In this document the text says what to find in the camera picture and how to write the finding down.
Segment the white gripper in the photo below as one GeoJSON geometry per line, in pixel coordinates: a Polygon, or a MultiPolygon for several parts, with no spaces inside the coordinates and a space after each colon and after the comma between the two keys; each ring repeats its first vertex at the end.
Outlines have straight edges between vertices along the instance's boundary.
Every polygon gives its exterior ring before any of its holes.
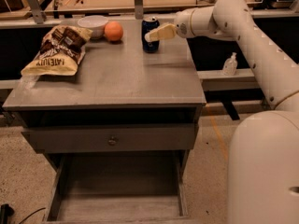
{"type": "Polygon", "coordinates": [[[192,14],[193,8],[185,9],[176,13],[174,18],[174,24],[165,23],[157,28],[149,31],[144,35],[147,42],[155,42],[164,39],[172,39],[178,34],[183,38],[193,38],[194,33],[192,31],[192,14]]]}

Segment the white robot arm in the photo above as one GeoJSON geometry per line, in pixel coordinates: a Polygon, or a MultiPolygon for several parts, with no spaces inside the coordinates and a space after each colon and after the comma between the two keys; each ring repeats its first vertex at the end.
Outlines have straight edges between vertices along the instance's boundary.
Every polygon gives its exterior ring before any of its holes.
{"type": "Polygon", "coordinates": [[[299,224],[299,65],[254,21],[245,0],[188,8],[147,32],[229,38],[240,48],[267,108],[243,119],[229,144],[227,224],[299,224]]]}

